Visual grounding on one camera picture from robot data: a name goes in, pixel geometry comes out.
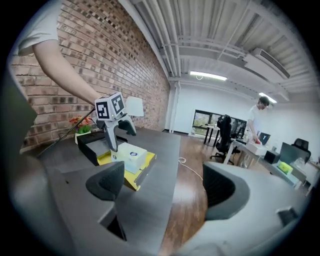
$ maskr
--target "air conditioning unit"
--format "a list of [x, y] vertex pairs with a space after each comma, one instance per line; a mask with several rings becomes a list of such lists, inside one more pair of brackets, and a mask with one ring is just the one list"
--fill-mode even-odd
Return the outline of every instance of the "air conditioning unit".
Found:
[[290, 78], [290, 74], [269, 53], [261, 48], [255, 48], [251, 54], [247, 54], [243, 60], [244, 66], [272, 83], [281, 83]]

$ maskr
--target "white cable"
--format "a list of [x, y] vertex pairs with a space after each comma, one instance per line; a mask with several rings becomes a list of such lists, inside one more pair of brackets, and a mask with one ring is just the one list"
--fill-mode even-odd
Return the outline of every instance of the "white cable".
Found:
[[186, 162], [187, 160], [184, 158], [184, 157], [179, 157], [178, 159], [178, 162], [180, 165], [184, 166], [184, 167], [187, 167], [188, 169], [190, 169], [191, 171], [193, 171], [196, 175], [198, 175], [200, 177], [200, 179], [203, 181], [204, 179], [198, 174], [196, 173], [194, 170], [192, 170], [190, 167], [186, 166], [184, 163]]

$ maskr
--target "yellow paper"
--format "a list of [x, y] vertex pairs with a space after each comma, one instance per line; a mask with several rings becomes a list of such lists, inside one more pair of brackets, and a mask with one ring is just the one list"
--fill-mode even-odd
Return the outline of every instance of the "yellow paper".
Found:
[[[135, 183], [135, 180], [138, 178], [138, 176], [142, 173], [142, 171], [147, 168], [151, 162], [151, 160], [155, 157], [156, 155], [151, 152], [146, 153], [146, 158], [145, 158], [145, 163], [143, 166], [141, 166], [140, 170], [138, 170], [136, 173], [132, 173], [130, 171], [124, 170], [124, 178], [129, 182], [129, 184], [133, 187], [134, 190], [139, 190], [140, 186], [137, 186]], [[107, 152], [103, 155], [100, 155], [97, 157], [97, 162], [100, 166], [111, 163], [111, 153]]]

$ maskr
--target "wooden floor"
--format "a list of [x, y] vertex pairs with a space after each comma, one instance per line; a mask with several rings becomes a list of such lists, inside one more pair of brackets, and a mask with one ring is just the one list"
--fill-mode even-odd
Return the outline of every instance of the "wooden floor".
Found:
[[[209, 157], [216, 152], [212, 146], [204, 145], [203, 139], [181, 136], [180, 157], [185, 158], [185, 165], [200, 176], [203, 175], [203, 162], [215, 161]], [[171, 213], [159, 254], [170, 255], [190, 239], [204, 224], [206, 211], [207, 196], [202, 180], [179, 164]]]

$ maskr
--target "green object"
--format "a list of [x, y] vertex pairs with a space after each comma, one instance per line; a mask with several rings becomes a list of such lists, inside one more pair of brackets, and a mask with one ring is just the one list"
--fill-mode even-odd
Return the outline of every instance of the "green object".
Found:
[[79, 127], [79, 130], [76, 132], [77, 134], [85, 134], [87, 132], [90, 132], [90, 125], [86, 124], [86, 125], [83, 125], [81, 127]]
[[283, 171], [285, 174], [288, 174], [289, 172], [291, 172], [293, 170], [293, 168], [289, 164], [287, 164], [285, 162], [279, 163], [278, 168], [281, 171]]

